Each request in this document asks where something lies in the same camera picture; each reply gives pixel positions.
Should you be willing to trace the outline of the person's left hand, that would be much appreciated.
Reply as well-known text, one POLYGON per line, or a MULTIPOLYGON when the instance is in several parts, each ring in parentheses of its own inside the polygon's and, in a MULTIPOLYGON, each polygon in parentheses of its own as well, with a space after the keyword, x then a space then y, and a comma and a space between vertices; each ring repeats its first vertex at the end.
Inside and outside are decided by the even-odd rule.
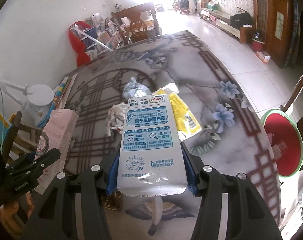
MULTIPOLYGON (((23 197, 26 201, 27 211, 23 214, 29 218, 34 210, 34 203, 31 192, 27 192, 23 197)), ((15 200, 0 207, 0 222, 13 239, 21 239, 26 222, 18 216, 19 203, 15 200)))

